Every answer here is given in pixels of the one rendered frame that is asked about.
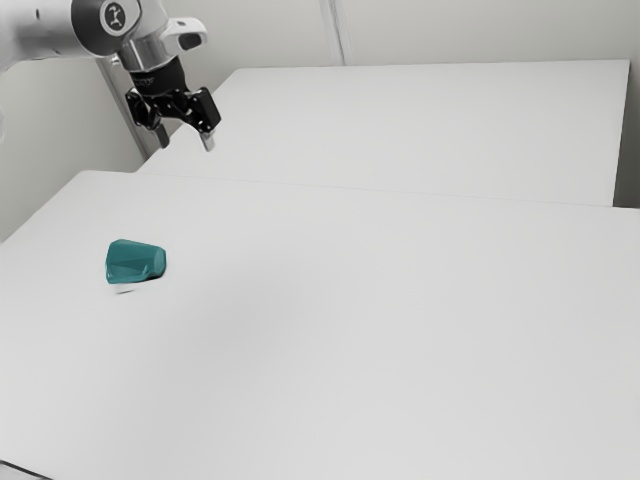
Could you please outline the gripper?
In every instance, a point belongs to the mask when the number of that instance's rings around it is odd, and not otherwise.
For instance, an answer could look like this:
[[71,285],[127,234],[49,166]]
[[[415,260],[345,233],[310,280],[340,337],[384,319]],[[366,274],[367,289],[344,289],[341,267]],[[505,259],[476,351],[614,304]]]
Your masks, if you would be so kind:
[[131,118],[136,126],[153,133],[161,148],[169,146],[170,138],[161,116],[150,107],[145,97],[169,95],[171,118],[178,119],[193,128],[200,137],[204,149],[211,152],[215,146],[214,130],[222,117],[208,88],[187,90],[185,72],[181,61],[174,57],[166,65],[150,72],[130,74],[133,86],[125,94]]

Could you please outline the teal faceted mug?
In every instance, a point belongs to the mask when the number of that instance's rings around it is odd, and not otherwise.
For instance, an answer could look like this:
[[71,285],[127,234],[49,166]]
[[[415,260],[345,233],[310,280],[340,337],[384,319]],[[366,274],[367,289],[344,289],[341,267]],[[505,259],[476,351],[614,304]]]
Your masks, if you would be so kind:
[[155,280],[164,275],[166,268],[167,254],[159,246],[118,239],[108,247],[105,277],[111,285]]

